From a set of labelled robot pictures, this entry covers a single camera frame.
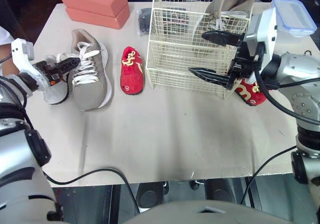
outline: white table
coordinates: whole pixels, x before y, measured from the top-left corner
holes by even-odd
[[[130,183],[189,180],[252,175],[270,156],[296,144],[294,118],[268,101],[249,107],[236,94],[221,100],[205,93],[156,86],[146,81],[143,93],[125,95],[120,89],[121,55],[135,47],[145,60],[147,36],[137,36],[136,9],[151,2],[130,3],[131,15],[121,30],[69,19],[63,4],[57,4],[34,49],[35,61],[47,54],[68,52],[71,30],[84,28],[105,44],[109,52],[107,73],[113,97],[104,108],[80,112],[72,97],[61,105],[48,105],[36,92],[27,112],[46,140],[51,161],[44,170],[66,181],[103,167],[120,169]],[[255,11],[265,3],[258,3]],[[311,38],[301,43],[277,45],[277,52],[319,56]],[[289,102],[277,91],[271,94],[284,106]],[[268,164],[261,174],[291,172],[290,154]],[[120,184],[112,173],[97,173],[72,186]]]

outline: wire basket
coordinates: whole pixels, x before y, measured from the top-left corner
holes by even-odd
[[[236,47],[219,46],[201,37],[209,30],[243,33],[249,24],[245,17],[222,15],[211,20],[205,13],[212,0],[153,0],[146,72],[155,84],[214,93],[226,98],[233,90],[205,82],[188,71],[204,67],[226,75]]]

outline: white sleeve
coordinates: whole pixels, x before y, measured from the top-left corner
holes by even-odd
[[[0,45],[8,44],[14,41],[11,34],[0,26]]]

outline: person's arm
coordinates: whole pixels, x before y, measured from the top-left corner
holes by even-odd
[[[6,58],[11,52],[11,42],[14,40],[10,33],[0,26],[0,60]],[[12,58],[3,62],[0,75],[18,74],[19,70],[14,65]]]
[[[11,52],[11,44],[0,45],[0,60],[6,58]],[[19,70],[14,65],[12,58],[2,63],[2,76],[18,74]]]

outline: red shoe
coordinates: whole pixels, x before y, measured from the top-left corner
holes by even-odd
[[[235,92],[241,97],[241,99],[250,106],[257,106],[262,104],[266,97],[260,92],[257,83],[247,84],[243,79]]]
[[[123,51],[121,59],[120,86],[125,94],[141,93],[144,86],[144,73],[140,54],[132,47]]]

